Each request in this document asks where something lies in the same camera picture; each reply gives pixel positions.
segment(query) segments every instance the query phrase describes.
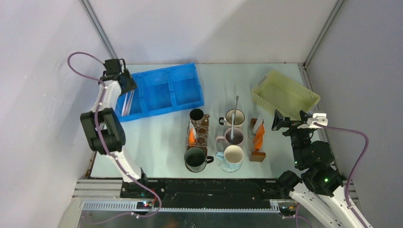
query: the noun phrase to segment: mug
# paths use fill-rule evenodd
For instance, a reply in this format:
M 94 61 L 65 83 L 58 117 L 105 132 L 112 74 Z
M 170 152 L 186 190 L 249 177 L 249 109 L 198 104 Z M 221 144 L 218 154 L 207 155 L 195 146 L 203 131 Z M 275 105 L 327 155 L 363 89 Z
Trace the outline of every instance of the mug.
M 225 114 L 225 117 L 220 117 L 218 119 L 218 122 L 220 125 L 225 125 L 231 127 L 232 124 L 232 114 L 234 113 L 235 109 L 231 109 Z M 237 113 L 235 114 L 235 120 L 234 120 L 234 127 L 239 127 L 241 128 L 243 126 L 243 122 L 245 121 L 245 114 L 237 109 Z
M 241 129 L 239 129 L 239 128 L 236 128 L 236 127 L 234 127 L 234 139 L 233 140 L 231 140 L 231 129 L 230 128 L 228 128 L 226 131 L 225 131 L 225 134 L 224 135 L 219 135 L 219 136 L 217 136 L 216 138 L 215 138 L 215 141 L 219 141 L 219 140 L 222 140 L 223 141 L 223 146 L 224 146 L 224 149 L 226 149 L 228 146 L 230 146 L 230 145 L 237 145 L 237 146 L 239 146 L 239 147 L 242 147 L 242 145 L 243 145 L 243 139 L 244 139 L 244 137 L 243 137 L 243 132 L 242 132 L 242 130 Z
M 191 172 L 201 172 L 206 165 L 214 161 L 213 156 L 206 156 L 204 150 L 192 147 L 185 152 L 185 165 Z
M 190 111 L 189 118 L 195 127 L 198 127 L 202 124 L 203 117 L 204 112 L 201 109 L 196 108 Z
M 215 156 L 223 159 L 230 169 L 239 169 L 242 166 L 243 150 L 239 146 L 229 146 L 224 152 L 217 152 Z

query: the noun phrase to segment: pink mug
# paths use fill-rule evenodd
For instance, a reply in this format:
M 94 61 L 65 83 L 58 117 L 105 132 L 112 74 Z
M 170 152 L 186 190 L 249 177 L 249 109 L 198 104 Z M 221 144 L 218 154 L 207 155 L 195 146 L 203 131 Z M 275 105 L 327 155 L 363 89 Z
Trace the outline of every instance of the pink mug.
M 225 131 L 224 135 L 219 135 L 215 138 L 215 141 L 222 141 L 222 145 L 224 146 L 224 150 L 231 146 L 236 145 L 242 148 L 244 136 L 241 129 L 234 127 L 234 139 L 231 140 L 231 128 Z

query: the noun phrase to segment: light blue mug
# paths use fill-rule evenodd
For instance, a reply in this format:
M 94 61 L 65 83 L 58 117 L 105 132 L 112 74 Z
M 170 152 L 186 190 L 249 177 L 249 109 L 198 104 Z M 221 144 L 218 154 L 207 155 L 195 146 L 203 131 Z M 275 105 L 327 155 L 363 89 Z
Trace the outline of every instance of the light blue mug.
M 243 150 L 239 146 L 228 146 L 224 152 L 217 152 L 215 156 L 224 160 L 230 169 L 239 169 L 242 166 Z

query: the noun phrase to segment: blue plastic bin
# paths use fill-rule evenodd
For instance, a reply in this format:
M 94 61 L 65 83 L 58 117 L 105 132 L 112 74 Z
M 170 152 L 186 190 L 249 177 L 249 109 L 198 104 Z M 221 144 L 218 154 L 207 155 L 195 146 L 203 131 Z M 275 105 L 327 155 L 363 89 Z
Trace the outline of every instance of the blue plastic bin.
M 121 122 L 204 105 L 194 63 L 134 73 L 132 76 L 138 88 L 134 92 L 129 115 L 122 116 L 126 94 L 120 96 L 116 103 L 115 113 Z

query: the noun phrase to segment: yellow basket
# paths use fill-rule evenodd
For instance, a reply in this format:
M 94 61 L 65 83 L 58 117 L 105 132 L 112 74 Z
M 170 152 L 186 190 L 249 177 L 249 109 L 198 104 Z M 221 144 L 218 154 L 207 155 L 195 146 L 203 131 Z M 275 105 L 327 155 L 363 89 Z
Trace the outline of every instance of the yellow basket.
M 273 70 L 253 88 L 252 100 L 272 114 L 278 109 L 283 116 L 300 120 L 299 111 L 310 111 L 320 96 Z

